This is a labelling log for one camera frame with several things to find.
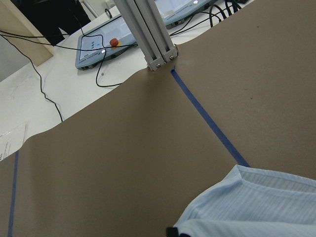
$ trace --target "white and blue striped fabric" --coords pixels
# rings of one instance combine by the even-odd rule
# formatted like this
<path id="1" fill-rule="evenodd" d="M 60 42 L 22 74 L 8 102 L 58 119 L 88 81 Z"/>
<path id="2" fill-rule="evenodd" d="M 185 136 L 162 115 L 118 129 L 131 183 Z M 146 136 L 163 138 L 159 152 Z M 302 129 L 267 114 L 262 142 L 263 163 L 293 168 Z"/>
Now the white and blue striped fabric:
<path id="1" fill-rule="evenodd" d="M 316 237 L 316 181 L 236 165 L 175 227 L 191 237 Z"/>

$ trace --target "blue tape strip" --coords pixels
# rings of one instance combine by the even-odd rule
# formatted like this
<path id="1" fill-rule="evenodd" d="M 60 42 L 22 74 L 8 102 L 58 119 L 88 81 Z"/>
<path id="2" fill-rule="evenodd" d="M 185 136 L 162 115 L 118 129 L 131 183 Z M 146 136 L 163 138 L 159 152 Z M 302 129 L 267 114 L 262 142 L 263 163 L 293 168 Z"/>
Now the blue tape strip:
<path id="1" fill-rule="evenodd" d="M 14 159 L 14 173 L 13 173 L 13 185 L 12 185 L 8 237 L 12 237 L 12 234 L 13 234 L 13 219 L 14 219 L 15 191 L 16 191 L 16 180 L 17 180 L 17 173 L 18 173 L 18 162 L 19 162 L 19 151 L 15 153 L 15 159 Z"/>
<path id="2" fill-rule="evenodd" d="M 237 151 L 237 149 L 233 146 L 233 144 L 229 141 L 229 139 L 225 136 L 225 134 L 222 132 L 222 130 L 217 126 L 217 124 L 214 122 L 214 120 L 211 118 L 211 116 L 206 112 L 206 110 L 203 108 L 203 106 L 199 103 L 199 101 L 196 99 L 196 97 L 190 92 L 190 90 L 187 88 L 187 86 L 184 84 L 180 76 L 177 74 L 175 69 L 173 68 L 171 70 L 171 74 L 183 90 L 183 92 L 186 94 L 188 99 L 191 101 L 191 103 L 195 106 L 197 111 L 200 113 L 200 115 L 203 117 L 203 119 L 206 121 L 206 123 L 209 125 L 209 127 L 213 130 L 213 132 L 216 134 L 216 136 L 219 138 L 219 140 L 224 144 L 226 149 L 230 152 L 230 154 L 234 157 L 234 159 L 237 161 L 238 164 L 250 167 L 248 162 L 241 156 L 241 154 Z"/>

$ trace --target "white tabletop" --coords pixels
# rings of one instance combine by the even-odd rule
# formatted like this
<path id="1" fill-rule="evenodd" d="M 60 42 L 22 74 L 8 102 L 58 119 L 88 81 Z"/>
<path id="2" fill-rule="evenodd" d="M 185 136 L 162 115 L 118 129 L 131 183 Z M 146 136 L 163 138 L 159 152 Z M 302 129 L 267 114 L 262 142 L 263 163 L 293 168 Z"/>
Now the white tabletop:
<path id="1" fill-rule="evenodd" d="M 216 4 L 224 9 L 224 2 L 220 0 Z M 117 15 L 119 12 L 114 7 L 111 13 Z M 194 16 L 187 28 L 207 17 L 207 14 Z M 107 15 L 103 14 L 84 26 L 83 31 L 87 32 L 107 20 Z M 179 25 L 168 31 L 172 33 L 183 26 Z M 174 44 L 187 42 L 209 28 L 209 21 L 205 21 L 185 33 L 173 36 L 172 41 Z M 59 45 L 76 48 L 80 35 L 79 30 Z M 48 98 L 57 103 L 63 119 L 69 118 L 115 88 L 100 88 L 96 85 L 95 78 L 99 65 L 94 69 L 79 71 L 75 68 L 75 59 L 75 50 L 54 47 L 54 56 L 37 67 L 42 76 L 43 91 Z M 135 72 L 146 68 L 146 64 L 140 48 L 131 47 L 116 59 L 103 63 L 98 82 L 101 85 L 124 82 Z M 27 138 L 47 131 L 61 122 L 54 104 L 45 100 L 40 92 L 39 76 L 30 63 L 0 82 L 0 107 L 0 154 L 4 147 L 6 147 L 6 155 L 14 153 Z"/>

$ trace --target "folded cloth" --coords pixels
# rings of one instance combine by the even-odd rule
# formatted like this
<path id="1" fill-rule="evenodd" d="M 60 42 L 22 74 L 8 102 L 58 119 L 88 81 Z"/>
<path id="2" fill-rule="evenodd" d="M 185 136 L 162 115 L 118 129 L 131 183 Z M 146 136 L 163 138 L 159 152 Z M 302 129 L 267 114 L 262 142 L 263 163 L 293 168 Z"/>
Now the folded cloth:
<path id="1" fill-rule="evenodd" d="M 316 181 L 236 165 L 175 227 L 192 237 L 315 237 Z"/>

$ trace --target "light blue fabric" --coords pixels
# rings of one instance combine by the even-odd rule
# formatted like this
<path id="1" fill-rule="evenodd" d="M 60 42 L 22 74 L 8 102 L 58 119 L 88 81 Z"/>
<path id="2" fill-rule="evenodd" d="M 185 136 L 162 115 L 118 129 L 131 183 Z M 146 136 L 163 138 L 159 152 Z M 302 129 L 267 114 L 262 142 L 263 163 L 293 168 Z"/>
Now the light blue fabric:
<path id="1" fill-rule="evenodd" d="M 236 165 L 175 226 L 192 237 L 316 237 L 316 181 Z"/>

